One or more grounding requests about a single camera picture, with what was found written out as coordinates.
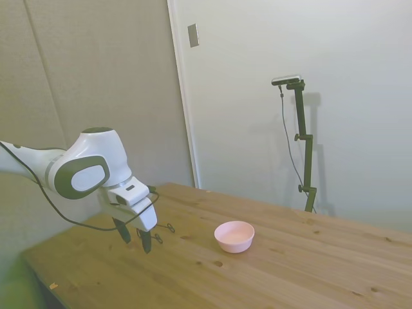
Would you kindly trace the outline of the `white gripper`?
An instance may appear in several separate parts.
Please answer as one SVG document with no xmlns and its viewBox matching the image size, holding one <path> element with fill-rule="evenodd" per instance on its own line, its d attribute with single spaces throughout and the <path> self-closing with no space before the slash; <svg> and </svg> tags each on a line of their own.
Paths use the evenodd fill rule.
<svg viewBox="0 0 412 309">
<path fill-rule="evenodd" d="M 149 199 L 149 189 L 105 190 L 100 188 L 98 200 L 102 210 L 113 217 L 115 228 L 125 243 L 131 241 L 125 222 L 136 216 L 130 224 L 137 228 L 136 233 L 141 240 L 144 252 L 150 253 L 152 247 L 150 230 L 157 224 L 157 216 L 152 201 Z"/>
</svg>

